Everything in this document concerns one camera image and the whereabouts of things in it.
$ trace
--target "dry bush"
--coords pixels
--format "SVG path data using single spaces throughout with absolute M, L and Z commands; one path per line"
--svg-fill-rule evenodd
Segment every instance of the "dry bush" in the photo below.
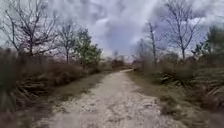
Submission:
M 10 49 L 0 49 L 0 111 L 15 111 L 13 89 L 17 80 L 16 55 Z
M 223 67 L 224 56 L 218 53 L 204 54 L 199 57 L 197 64 L 199 68 Z
M 35 103 L 35 99 L 49 94 L 54 87 L 67 85 L 85 75 L 86 73 L 81 67 L 71 64 L 54 62 L 39 65 L 31 63 L 23 69 L 22 77 L 17 81 L 17 105 L 21 107 L 32 105 Z
M 120 70 L 125 66 L 125 62 L 123 60 L 114 59 L 111 65 L 114 70 Z
M 101 71 L 112 71 L 113 68 L 110 62 L 102 62 L 99 65 Z
M 224 69 L 204 68 L 197 70 L 192 83 L 196 88 L 192 91 L 193 99 L 202 107 L 218 110 L 224 108 Z
M 153 82 L 158 84 L 190 86 L 194 73 L 194 59 L 179 60 L 175 53 L 166 54 L 160 60 L 157 71 L 153 72 Z

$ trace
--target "gravel path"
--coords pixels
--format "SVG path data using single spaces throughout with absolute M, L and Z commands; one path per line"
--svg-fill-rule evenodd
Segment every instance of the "gravel path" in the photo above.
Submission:
M 50 128 L 184 128 L 169 117 L 160 115 L 156 98 L 142 95 L 125 71 L 113 73 L 98 87 L 62 104 L 64 112 L 55 109 L 54 116 L 39 125 Z

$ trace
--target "cloudy sky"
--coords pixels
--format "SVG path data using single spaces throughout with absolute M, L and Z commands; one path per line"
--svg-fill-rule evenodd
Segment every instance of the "cloudy sky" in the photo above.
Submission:
M 130 55 L 133 45 L 142 37 L 147 20 L 156 22 L 163 0 L 49 0 L 51 10 L 65 19 L 75 19 L 87 27 L 105 55 L 117 50 Z M 201 11 L 203 25 L 220 24 L 224 0 L 194 0 L 194 10 Z

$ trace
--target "gravel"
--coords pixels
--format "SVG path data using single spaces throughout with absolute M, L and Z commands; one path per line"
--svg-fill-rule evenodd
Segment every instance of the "gravel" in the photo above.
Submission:
M 125 71 L 112 73 L 91 93 L 55 107 L 54 116 L 42 119 L 36 127 L 185 128 L 182 123 L 160 114 L 156 97 L 140 94 L 138 89 Z

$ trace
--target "bare tree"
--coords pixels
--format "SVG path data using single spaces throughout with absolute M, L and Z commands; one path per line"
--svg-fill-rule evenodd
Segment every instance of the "bare tree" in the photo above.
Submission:
M 142 68 L 147 68 L 151 64 L 151 57 L 151 51 L 148 44 L 144 39 L 140 39 L 136 47 L 136 56 L 134 58 L 141 62 Z
M 157 39 L 155 37 L 155 28 L 156 28 L 156 25 L 152 25 L 151 23 L 148 24 L 149 25 L 149 29 L 150 29 L 150 35 L 149 35 L 149 38 L 150 38 L 150 43 L 152 44 L 152 53 L 153 53 L 153 63 L 154 63 L 154 66 L 156 67 L 157 65 L 157 53 L 156 53 L 156 42 L 157 42 Z
M 166 8 L 166 22 L 170 27 L 167 34 L 170 41 L 181 49 L 185 59 L 186 49 L 197 32 L 201 17 L 194 14 L 192 4 L 187 0 L 167 0 Z
M 66 62 L 69 63 L 69 59 L 74 49 L 74 45 L 76 43 L 76 36 L 77 36 L 77 28 L 74 22 L 69 21 L 67 23 L 62 23 L 59 26 L 59 44 L 58 46 L 62 48 L 60 51 L 62 54 L 66 56 Z
M 113 55 L 114 55 L 115 60 L 117 60 L 119 58 L 119 53 L 117 50 L 114 51 Z
M 56 20 L 46 12 L 47 4 L 43 0 L 28 0 L 27 5 L 24 7 L 20 0 L 8 1 L 1 30 L 18 53 L 34 56 L 52 49 Z

